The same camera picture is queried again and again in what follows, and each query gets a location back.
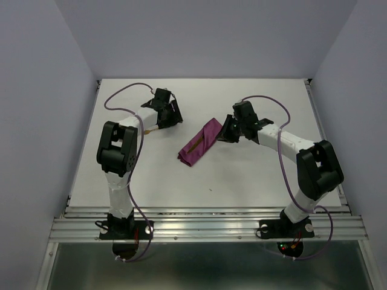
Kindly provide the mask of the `gold fork dark handle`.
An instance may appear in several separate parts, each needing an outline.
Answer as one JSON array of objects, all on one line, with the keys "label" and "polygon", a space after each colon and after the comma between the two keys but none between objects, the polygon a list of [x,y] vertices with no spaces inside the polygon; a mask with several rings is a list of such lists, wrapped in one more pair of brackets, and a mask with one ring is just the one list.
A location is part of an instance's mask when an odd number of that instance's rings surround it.
[{"label": "gold fork dark handle", "polygon": [[147,129],[147,130],[144,131],[144,134],[145,134],[145,135],[148,135],[148,134],[150,134],[151,132],[154,132],[154,131],[157,131],[157,130],[159,130],[158,127],[155,127],[155,128],[152,128],[152,129]]}]

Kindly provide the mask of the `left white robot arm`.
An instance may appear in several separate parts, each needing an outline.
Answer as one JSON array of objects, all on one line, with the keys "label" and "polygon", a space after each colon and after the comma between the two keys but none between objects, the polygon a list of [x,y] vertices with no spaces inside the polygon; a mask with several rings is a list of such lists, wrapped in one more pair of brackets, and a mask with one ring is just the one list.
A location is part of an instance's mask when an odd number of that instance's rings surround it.
[{"label": "left white robot arm", "polygon": [[153,222],[145,217],[136,220],[139,209],[129,185],[150,129],[165,129],[182,123],[175,95],[162,88],[151,90],[152,99],[137,111],[122,108],[129,115],[121,121],[103,125],[96,160],[105,174],[109,190],[109,212],[97,221],[101,240],[152,239]]}]

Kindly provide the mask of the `gold knife dark handle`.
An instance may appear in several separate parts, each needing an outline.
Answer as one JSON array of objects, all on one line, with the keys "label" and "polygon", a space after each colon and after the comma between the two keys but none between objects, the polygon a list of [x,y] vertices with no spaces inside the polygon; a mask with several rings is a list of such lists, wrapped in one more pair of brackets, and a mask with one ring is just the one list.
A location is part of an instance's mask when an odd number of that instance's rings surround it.
[{"label": "gold knife dark handle", "polygon": [[198,146],[199,144],[203,141],[204,139],[204,136],[200,136],[199,139],[196,140],[196,142],[194,142],[194,144],[190,147],[190,149],[187,151],[187,153],[191,153],[193,152]]}]

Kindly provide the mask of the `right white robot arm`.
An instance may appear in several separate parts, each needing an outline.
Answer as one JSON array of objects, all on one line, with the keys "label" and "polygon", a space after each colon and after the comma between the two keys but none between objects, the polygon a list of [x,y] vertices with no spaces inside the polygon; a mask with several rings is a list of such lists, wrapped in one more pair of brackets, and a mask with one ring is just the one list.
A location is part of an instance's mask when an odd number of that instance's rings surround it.
[{"label": "right white robot arm", "polygon": [[320,201],[344,180],[333,145],[297,137],[267,118],[258,118],[247,100],[233,105],[233,114],[227,115],[216,139],[237,143],[240,137],[277,151],[280,161],[288,158],[297,169],[297,193],[290,193],[291,202],[278,219],[260,221],[256,235],[261,239],[314,237],[310,214],[321,209]]}]

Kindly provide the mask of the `purple cloth napkin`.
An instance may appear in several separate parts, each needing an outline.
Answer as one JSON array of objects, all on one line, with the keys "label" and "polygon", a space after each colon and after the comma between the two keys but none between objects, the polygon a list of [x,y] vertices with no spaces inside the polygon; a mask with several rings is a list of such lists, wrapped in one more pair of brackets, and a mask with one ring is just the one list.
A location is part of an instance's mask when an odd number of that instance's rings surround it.
[{"label": "purple cloth napkin", "polygon": [[192,167],[215,144],[216,136],[219,134],[221,129],[221,123],[216,118],[212,118],[179,151],[177,158],[183,164]]}]

